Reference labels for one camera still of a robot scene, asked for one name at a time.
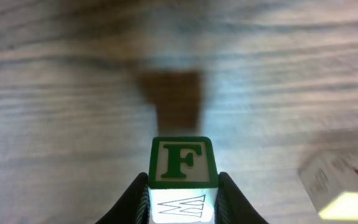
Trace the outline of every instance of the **wooden surface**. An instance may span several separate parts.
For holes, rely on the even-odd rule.
[[[148,170],[160,71],[199,74],[199,133],[261,215],[319,222],[296,170],[358,149],[356,0],[0,0],[0,223],[104,215]]]

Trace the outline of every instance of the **wooden table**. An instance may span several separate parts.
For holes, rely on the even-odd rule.
[[[94,223],[173,118],[270,223],[318,223],[296,170],[358,149],[358,1],[0,0],[0,223]]]

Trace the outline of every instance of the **printed w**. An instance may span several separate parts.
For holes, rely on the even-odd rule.
[[[187,215],[201,218],[203,215],[205,195],[172,202],[158,203],[158,205],[173,207],[169,210],[159,212],[171,215]]]

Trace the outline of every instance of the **alphabet block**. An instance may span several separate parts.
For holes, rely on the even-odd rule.
[[[155,223],[209,222],[217,193],[218,172],[208,138],[154,138],[149,195]]]
[[[358,155],[322,152],[299,172],[323,220],[358,221]]]

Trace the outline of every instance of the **toy block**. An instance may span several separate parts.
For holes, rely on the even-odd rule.
[[[299,171],[321,219],[358,221],[358,155],[322,152]]]
[[[218,172],[208,138],[154,138],[149,195],[155,223],[209,222],[217,193]]]

